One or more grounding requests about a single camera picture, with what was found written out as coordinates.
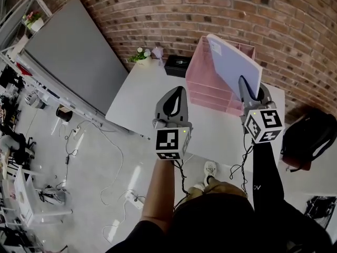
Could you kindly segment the red cloth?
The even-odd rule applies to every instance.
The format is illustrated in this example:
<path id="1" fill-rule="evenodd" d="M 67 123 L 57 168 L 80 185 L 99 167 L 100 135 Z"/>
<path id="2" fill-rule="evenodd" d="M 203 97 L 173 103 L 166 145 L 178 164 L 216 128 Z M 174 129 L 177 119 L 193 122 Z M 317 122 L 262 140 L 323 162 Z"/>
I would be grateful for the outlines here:
<path id="1" fill-rule="evenodd" d="M 25 68 L 23 67 L 21 64 L 19 63 L 16 63 L 17 67 L 20 69 L 21 73 L 24 75 L 24 76 L 32 76 L 32 74 Z"/>

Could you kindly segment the black box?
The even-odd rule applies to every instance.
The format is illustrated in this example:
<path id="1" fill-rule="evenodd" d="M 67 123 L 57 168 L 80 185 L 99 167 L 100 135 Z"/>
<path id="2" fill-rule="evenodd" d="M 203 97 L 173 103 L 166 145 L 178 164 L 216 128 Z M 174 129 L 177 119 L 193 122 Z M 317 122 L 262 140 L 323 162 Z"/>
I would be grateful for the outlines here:
<path id="1" fill-rule="evenodd" d="M 169 76 L 185 78 L 191 59 L 191 57 L 170 55 L 164 65 L 166 74 Z"/>

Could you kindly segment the black waste bin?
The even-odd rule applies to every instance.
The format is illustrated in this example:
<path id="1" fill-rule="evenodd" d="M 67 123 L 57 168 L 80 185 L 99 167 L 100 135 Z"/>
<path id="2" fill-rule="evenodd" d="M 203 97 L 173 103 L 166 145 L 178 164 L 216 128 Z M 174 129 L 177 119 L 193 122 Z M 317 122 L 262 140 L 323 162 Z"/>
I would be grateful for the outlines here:
<path id="1" fill-rule="evenodd" d="M 59 106 L 56 110 L 56 116 L 65 122 L 69 122 L 73 116 L 73 112 L 63 106 Z"/>

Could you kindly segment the potted plant with pink flowers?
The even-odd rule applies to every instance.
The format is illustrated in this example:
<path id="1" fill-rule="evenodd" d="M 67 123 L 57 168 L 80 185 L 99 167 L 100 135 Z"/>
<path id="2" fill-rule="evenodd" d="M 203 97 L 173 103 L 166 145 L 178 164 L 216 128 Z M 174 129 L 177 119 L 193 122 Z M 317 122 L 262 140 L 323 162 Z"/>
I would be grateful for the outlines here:
<path id="1" fill-rule="evenodd" d="M 38 11 L 32 11 L 22 17 L 23 23 L 33 32 L 38 32 L 43 26 L 42 14 Z"/>

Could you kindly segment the black backpack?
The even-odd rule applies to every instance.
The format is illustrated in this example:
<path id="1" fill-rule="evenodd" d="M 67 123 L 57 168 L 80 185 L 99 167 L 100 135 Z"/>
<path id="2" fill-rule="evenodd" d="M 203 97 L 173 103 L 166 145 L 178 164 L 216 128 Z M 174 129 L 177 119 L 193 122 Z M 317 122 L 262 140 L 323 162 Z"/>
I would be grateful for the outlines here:
<path id="1" fill-rule="evenodd" d="M 337 119 L 313 109 L 291 124 L 283 135 L 282 161 L 290 172 L 309 171 L 311 163 L 337 139 Z"/>

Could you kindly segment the person's khaki trousers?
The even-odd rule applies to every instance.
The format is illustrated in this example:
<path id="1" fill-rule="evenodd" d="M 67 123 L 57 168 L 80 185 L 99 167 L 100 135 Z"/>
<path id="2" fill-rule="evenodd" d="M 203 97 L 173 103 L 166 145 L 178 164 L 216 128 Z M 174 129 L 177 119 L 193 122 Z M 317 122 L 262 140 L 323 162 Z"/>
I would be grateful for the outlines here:
<path id="1" fill-rule="evenodd" d="M 247 198 L 247 195 L 244 193 L 242 189 L 236 187 L 231 183 L 218 181 L 215 178 L 211 178 L 209 180 L 209 185 L 205 186 L 205 190 L 203 192 L 194 189 L 193 187 L 190 187 L 188 193 L 189 195 L 183 202 L 190 201 L 204 194 L 211 194 L 211 193 L 233 194 L 236 196 Z"/>

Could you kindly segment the person's left forearm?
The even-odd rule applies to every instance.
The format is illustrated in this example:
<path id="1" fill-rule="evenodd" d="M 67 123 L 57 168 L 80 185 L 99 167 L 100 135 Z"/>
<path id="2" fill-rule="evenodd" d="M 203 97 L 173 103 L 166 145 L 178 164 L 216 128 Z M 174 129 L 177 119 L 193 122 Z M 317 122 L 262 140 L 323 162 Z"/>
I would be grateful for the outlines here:
<path id="1" fill-rule="evenodd" d="M 175 200 L 174 164 L 157 160 L 144 201 L 141 220 L 150 221 L 167 232 L 173 217 Z"/>

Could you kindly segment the lavender flower bouquet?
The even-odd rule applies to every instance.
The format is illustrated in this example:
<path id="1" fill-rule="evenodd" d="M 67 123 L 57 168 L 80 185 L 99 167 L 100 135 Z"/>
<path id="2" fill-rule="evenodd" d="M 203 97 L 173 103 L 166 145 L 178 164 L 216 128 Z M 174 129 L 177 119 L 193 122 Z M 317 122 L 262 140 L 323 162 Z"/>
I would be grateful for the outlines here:
<path id="1" fill-rule="evenodd" d="M 155 55 L 155 57 L 159 60 L 159 66 L 164 66 L 163 62 L 163 55 L 164 55 L 164 48 L 161 46 L 156 46 L 153 48 L 152 53 Z"/>

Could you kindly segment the pink desk tray organizer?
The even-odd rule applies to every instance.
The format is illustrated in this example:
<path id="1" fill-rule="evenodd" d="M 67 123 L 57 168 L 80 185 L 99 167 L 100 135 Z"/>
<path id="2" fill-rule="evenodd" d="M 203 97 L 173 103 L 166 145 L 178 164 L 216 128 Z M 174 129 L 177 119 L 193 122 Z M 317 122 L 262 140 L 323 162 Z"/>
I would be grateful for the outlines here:
<path id="1" fill-rule="evenodd" d="M 254 60 L 255 47 L 231 41 L 226 42 Z M 206 36 L 200 38 L 185 78 L 191 103 L 236 116 L 243 114 L 244 107 L 240 96 L 236 96 L 215 71 Z"/>

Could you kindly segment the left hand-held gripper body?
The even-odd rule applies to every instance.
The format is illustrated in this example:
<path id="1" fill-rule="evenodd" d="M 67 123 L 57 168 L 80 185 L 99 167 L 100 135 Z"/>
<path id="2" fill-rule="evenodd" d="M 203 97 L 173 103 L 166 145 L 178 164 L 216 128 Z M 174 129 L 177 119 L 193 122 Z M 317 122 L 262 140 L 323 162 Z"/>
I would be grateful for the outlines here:
<path id="1" fill-rule="evenodd" d="M 155 153 L 161 160 L 181 160 L 184 158 L 191 139 L 192 123 L 189 119 L 154 119 L 156 130 Z"/>

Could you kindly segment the potted plant with white flowers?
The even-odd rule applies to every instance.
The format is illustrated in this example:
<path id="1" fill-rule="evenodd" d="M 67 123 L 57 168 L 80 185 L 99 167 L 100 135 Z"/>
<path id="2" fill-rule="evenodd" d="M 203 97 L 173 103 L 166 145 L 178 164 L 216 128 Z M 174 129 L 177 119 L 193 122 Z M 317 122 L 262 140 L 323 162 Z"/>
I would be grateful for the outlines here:
<path id="1" fill-rule="evenodd" d="M 138 47 L 137 53 L 131 56 L 128 61 L 138 64 L 139 66 L 147 67 L 151 63 L 151 51 L 147 48 Z"/>

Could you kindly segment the person's right forearm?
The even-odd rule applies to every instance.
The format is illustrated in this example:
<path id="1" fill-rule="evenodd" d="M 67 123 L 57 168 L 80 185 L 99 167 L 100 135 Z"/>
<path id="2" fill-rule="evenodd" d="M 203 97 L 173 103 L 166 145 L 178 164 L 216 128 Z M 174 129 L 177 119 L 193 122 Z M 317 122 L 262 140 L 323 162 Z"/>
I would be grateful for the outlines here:
<path id="1" fill-rule="evenodd" d="M 253 203 L 256 213 L 264 213 L 284 200 L 282 181 L 269 142 L 253 146 Z"/>

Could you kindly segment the person's right white shoe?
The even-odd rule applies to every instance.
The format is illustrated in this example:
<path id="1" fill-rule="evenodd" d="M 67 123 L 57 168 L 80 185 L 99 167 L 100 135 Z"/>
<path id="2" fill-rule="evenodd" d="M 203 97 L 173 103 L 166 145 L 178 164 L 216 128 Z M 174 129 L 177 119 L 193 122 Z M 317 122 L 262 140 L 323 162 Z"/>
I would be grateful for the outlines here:
<path id="1" fill-rule="evenodd" d="M 206 161 L 204 165 L 204 185 L 209 185 L 209 177 L 215 178 L 217 173 L 217 166 L 214 161 Z"/>

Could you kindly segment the grey striped round container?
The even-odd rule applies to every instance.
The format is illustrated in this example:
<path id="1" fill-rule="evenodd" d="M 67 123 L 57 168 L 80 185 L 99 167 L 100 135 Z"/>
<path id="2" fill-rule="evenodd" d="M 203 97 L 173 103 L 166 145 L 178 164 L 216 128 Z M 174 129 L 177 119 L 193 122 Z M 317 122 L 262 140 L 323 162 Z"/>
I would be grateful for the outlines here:
<path id="1" fill-rule="evenodd" d="M 44 109 L 47 106 L 35 92 L 26 94 L 25 102 L 27 105 L 36 109 Z"/>

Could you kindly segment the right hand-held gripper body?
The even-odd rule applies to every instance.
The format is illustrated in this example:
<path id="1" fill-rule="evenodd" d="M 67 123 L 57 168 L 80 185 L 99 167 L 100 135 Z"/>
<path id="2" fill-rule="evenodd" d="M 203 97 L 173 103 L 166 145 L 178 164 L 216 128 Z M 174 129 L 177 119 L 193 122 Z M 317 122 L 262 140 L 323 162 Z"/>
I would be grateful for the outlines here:
<path id="1" fill-rule="evenodd" d="M 254 144 L 272 142 L 284 129 L 284 120 L 273 101 L 245 107 L 241 120 L 244 134 L 249 134 Z"/>

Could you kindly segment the small white table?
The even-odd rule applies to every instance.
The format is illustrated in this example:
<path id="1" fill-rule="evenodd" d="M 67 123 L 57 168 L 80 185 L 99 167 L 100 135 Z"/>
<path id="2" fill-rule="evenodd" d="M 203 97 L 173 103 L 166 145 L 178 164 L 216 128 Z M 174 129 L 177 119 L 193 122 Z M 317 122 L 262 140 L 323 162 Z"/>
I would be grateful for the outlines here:
<path id="1" fill-rule="evenodd" d="M 40 199 L 39 190 L 33 184 L 33 176 L 38 175 L 38 172 L 18 167 L 14 180 L 19 218 L 28 228 L 62 223 L 63 216 L 73 213 L 64 205 L 54 205 Z"/>

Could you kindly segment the grey bag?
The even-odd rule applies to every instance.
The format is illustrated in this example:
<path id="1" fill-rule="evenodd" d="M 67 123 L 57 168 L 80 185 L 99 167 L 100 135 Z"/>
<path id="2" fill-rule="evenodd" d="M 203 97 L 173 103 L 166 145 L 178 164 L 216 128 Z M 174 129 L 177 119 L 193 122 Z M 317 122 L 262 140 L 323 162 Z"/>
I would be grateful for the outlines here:
<path id="1" fill-rule="evenodd" d="M 44 189 L 38 192 L 39 198 L 42 202 L 47 202 L 56 206 L 63 206 L 66 203 L 67 191 L 63 188 L 54 188 L 47 185 Z"/>

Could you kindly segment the person's black shirt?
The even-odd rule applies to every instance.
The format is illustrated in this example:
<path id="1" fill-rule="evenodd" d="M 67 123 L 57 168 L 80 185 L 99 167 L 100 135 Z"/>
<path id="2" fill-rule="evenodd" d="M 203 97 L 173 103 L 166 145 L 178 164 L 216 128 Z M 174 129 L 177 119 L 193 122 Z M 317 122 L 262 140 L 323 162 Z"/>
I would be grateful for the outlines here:
<path id="1" fill-rule="evenodd" d="M 106 253 L 332 253 L 327 232 L 287 202 L 254 211 L 243 197 L 215 193 L 182 204 L 164 232 L 140 221 Z"/>

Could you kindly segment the lavender folder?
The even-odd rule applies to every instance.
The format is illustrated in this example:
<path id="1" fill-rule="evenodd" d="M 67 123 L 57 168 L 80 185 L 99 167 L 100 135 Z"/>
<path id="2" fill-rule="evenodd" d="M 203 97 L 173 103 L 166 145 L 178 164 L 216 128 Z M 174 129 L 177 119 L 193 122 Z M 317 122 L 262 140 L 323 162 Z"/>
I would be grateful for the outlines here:
<path id="1" fill-rule="evenodd" d="M 246 54 L 216 35 L 206 36 L 210 45 L 216 73 L 227 83 L 236 96 L 240 95 L 239 78 L 243 76 L 254 97 L 258 96 L 262 67 Z"/>

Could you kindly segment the white desk with drawers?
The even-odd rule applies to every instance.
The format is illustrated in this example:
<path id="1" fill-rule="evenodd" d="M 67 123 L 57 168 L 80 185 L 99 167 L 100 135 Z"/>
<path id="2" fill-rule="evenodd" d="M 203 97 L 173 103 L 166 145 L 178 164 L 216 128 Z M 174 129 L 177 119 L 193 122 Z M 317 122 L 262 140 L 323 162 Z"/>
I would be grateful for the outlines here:
<path id="1" fill-rule="evenodd" d="M 186 86 L 180 77 L 168 76 L 158 60 L 150 66 L 135 64 L 115 99 L 106 119 L 128 130 L 151 139 L 155 144 L 155 118 L 157 102 L 169 90 Z M 251 137 L 243 133 L 241 120 L 235 115 L 188 104 L 189 121 L 193 130 L 187 152 L 220 164 L 240 164 L 242 155 L 251 145 Z"/>

